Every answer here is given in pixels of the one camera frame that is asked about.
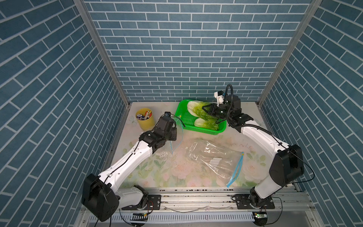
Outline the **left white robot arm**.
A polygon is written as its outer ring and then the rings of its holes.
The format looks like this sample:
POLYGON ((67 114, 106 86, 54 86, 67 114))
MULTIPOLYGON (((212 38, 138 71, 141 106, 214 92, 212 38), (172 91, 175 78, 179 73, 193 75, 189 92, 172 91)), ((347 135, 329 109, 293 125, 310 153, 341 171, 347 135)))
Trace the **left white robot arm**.
POLYGON ((175 115, 165 112, 154 128, 142 133, 138 142, 115 164, 98 175, 90 174, 85 178, 81 203, 101 222, 110 219, 119 208, 144 209, 149 193, 143 187, 119 188, 144 160, 167 142, 176 140, 175 115))

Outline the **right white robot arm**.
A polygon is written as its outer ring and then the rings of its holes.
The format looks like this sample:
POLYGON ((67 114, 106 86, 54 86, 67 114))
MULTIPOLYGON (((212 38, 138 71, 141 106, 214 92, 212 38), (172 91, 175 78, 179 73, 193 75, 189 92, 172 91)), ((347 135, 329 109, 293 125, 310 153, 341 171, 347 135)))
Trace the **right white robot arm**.
POLYGON ((251 206, 260 208, 272 194, 304 174, 302 149, 277 139, 251 116, 243 113, 238 96, 219 91, 214 93, 214 97, 216 103, 202 109, 212 117, 227 121, 228 126, 252 139, 272 158, 267 177, 250 190, 251 206))

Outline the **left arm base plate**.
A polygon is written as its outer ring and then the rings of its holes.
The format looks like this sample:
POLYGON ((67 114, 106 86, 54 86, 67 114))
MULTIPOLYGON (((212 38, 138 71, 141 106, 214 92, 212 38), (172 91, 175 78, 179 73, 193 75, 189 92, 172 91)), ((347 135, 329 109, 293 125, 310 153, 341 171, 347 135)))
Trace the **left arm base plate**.
POLYGON ((139 204, 130 205, 121 208, 123 211, 149 211, 160 210, 161 195, 160 194, 149 194, 147 197, 143 197, 139 204))

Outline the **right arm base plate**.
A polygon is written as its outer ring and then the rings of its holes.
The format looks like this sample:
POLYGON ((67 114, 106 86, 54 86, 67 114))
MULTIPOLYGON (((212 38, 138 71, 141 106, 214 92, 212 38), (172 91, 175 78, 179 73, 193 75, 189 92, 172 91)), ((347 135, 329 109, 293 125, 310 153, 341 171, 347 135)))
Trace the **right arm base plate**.
POLYGON ((261 199, 260 197, 251 194, 235 194, 231 199, 236 203, 237 209, 239 210, 275 209, 275 204, 271 197, 261 199))

